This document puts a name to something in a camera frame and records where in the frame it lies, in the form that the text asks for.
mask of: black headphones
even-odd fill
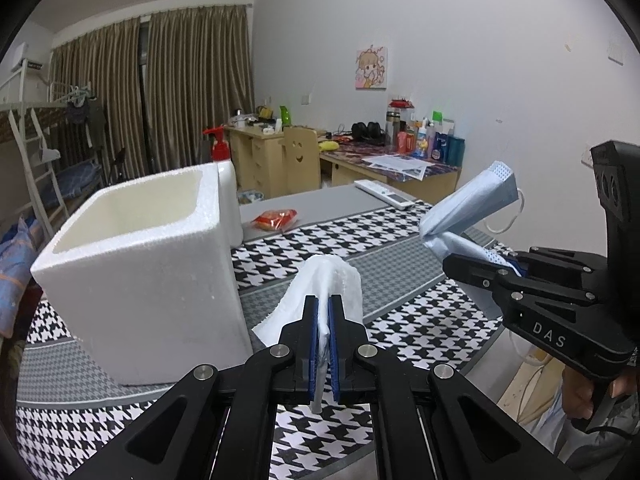
[[[354,123],[351,127],[351,137],[353,140],[373,146],[384,146],[385,143],[385,134],[379,123]]]

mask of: white foam box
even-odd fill
[[[86,352],[120,384],[180,380],[252,354],[215,163],[95,193],[31,267]]]

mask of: red plastic wrapper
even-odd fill
[[[270,210],[262,213],[252,223],[263,231],[285,231],[296,221],[298,212],[295,209]]]

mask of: remote control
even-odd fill
[[[356,180],[354,182],[358,189],[361,189],[383,202],[392,205],[396,209],[407,209],[414,203],[398,195],[393,189],[383,186],[373,180]]]

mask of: green bottle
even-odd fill
[[[287,110],[286,106],[280,107],[280,118],[282,119],[282,124],[291,124],[291,115],[289,115],[289,110]]]

